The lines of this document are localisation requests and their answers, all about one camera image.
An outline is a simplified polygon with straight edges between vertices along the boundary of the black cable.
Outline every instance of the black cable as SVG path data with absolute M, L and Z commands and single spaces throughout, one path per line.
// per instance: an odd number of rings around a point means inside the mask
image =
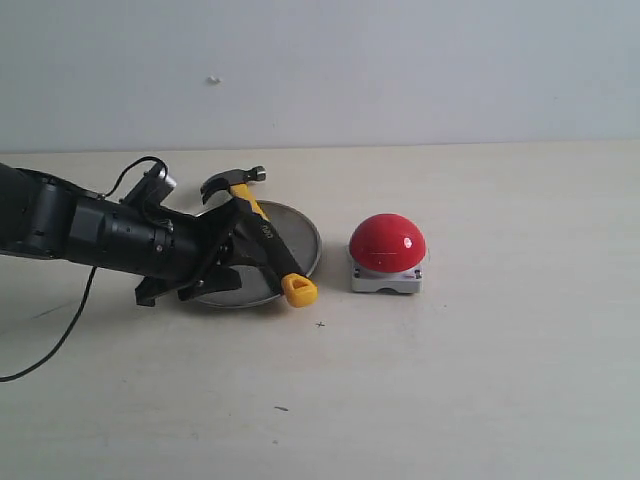
M 118 189 L 118 187 L 120 186 L 120 183 L 122 183 L 122 180 L 124 179 L 125 175 L 132 168 L 134 168 L 137 165 L 140 165 L 141 163 L 144 163 L 144 162 L 155 162 L 155 163 L 160 164 L 162 166 L 162 168 L 164 169 L 165 175 L 169 175 L 169 168 L 167 167 L 167 165 L 162 160 L 160 160 L 159 158 L 156 158 L 156 157 L 142 157 L 142 158 L 136 160 L 135 162 L 133 162 L 131 165 L 129 165 L 127 168 L 125 168 L 122 171 L 122 173 L 120 173 L 120 175 L 118 176 L 118 179 L 116 180 L 116 183 L 114 184 L 113 188 L 108 193 L 105 193 L 104 195 L 102 195 L 102 198 L 108 198 L 111 195 L 113 195 L 115 193 L 115 191 Z M 98 267 L 92 267 L 91 268 L 91 272 L 89 273 L 89 278 L 87 278 L 87 284 L 84 287 L 84 292 L 82 294 L 82 300 L 80 300 L 80 305 L 78 306 L 78 310 L 76 310 L 75 315 L 71 319 L 71 323 L 69 323 L 69 326 L 67 327 L 65 332 L 62 334 L 62 337 L 60 337 L 60 340 L 58 340 L 58 342 L 54 345 L 54 347 L 51 349 L 51 351 L 49 353 L 47 353 L 44 357 L 42 357 L 40 360 L 38 360 L 36 363 L 31 365 L 30 367 L 27 367 L 24 370 L 19 371 L 18 373 L 14 373 L 13 375 L 6 375 L 4 377 L 0 377 L 0 383 L 12 382 L 14 380 L 18 380 L 19 378 L 24 377 L 25 375 L 30 374 L 34 370 L 37 370 L 42 365 L 47 363 L 49 360 L 51 360 L 51 358 L 56 353 L 58 353 L 58 350 L 60 350 L 60 348 L 62 347 L 64 342 L 67 340 L 69 335 L 71 335 L 71 332 L 73 331 L 73 328 L 76 326 L 76 323 L 78 323 L 78 320 L 80 320 L 80 317 L 82 316 L 82 312 L 84 311 L 84 307 L 87 304 L 87 300 L 89 299 L 89 293 L 91 293 L 91 285 L 93 284 L 93 278 L 95 277 L 97 270 L 98 270 Z
M 97 270 L 98 270 L 98 267 L 93 267 L 91 269 L 91 273 L 89 273 L 89 278 L 87 279 L 87 284 L 84 287 L 82 300 L 80 300 L 80 306 L 78 307 L 78 310 L 76 310 L 76 314 L 73 316 L 71 323 L 69 324 L 65 332 L 62 334 L 62 337 L 60 337 L 60 340 L 58 340 L 58 343 L 55 344 L 55 346 L 51 349 L 49 353 L 47 353 L 44 357 L 42 357 L 40 360 L 38 360 L 36 363 L 31 365 L 30 367 L 27 367 L 24 370 L 19 371 L 18 373 L 14 373 L 13 375 L 0 377 L 0 383 L 13 382 L 14 380 L 18 380 L 19 378 L 22 378 L 25 375 L 28 375 L 29 373 L 40 368 L 42 365 L 44 365 L 49 360 L 51 360 L 51 357 L 53 357 L 58 352 L 58 350 L 60 350 L 60 347 L 62 347 L 62 344 L 65 342 L 67 337 L 71 334 L 73 327 L 76 326 L 76 323 L 78 322 L 78 320 L 80 319 L 80 316 L 82 315 L 82 312 L 84 311 L 84 306 L 87 304 L 87 299 L 89 298 L 89 292 L 91 292 L 91 284 L 93 283 L 93 277 L 95 277 Z

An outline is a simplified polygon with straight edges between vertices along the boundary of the red button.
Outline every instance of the red button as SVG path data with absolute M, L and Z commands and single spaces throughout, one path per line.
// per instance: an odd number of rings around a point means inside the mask
M 418 265 L 427 253 L 427 244 L 409 219 L 381 213 L 358 225 L 351 236 L 349 252 L 368 270 L 397 273 Z

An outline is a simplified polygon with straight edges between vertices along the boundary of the hammer head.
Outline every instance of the hammer head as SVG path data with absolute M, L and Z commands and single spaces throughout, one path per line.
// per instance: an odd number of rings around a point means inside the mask
M 229 190 L 232 185 L 249 182 L 263 182 L 267 178 L 267 171 L 262 166 L 253 167 L 251 170 L 236 168 L 218 173 L 202 184 L 200 193 L 202 203 L 207 203 L 211 196 L 220 190 Z

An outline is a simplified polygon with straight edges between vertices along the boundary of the claw hammer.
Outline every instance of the claw hammer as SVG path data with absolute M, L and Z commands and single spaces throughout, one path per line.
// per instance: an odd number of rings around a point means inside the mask
M 206 203 L 214 192 L 227 190 L 234 197 L 242 198 L 251 204 L 253 213 L 249 215 L 245 227 L 264 249 L 269 267 L 280 280 L 280 286 L 289 305 L 306 307 L 315 302 L 318 287 L 304 274 L 247 185 L 248 182 L 262 182 L 266 178 L 267 172 L 261 166 L 251 170 L 235 169 L 219 173 L 202 185 L 200 191 L 203 202 Z

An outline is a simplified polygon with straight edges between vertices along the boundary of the round metal disc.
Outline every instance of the round metal disc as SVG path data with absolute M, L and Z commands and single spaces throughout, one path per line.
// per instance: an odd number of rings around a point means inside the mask
M 297 210 L 276 202 L 259 200 L 258 204 L 289 247 L 293 257 L 307 275 L 311 275 L 320 260 L 322 244 L 315 225 Z M 195 301 L 217 308 L 247 308 L 268 303 L 282 296 L 274 295 L 262 273 L 246 265 L 233 267 L 240 272 L 242 288 L 228 292 L 202 295 Z

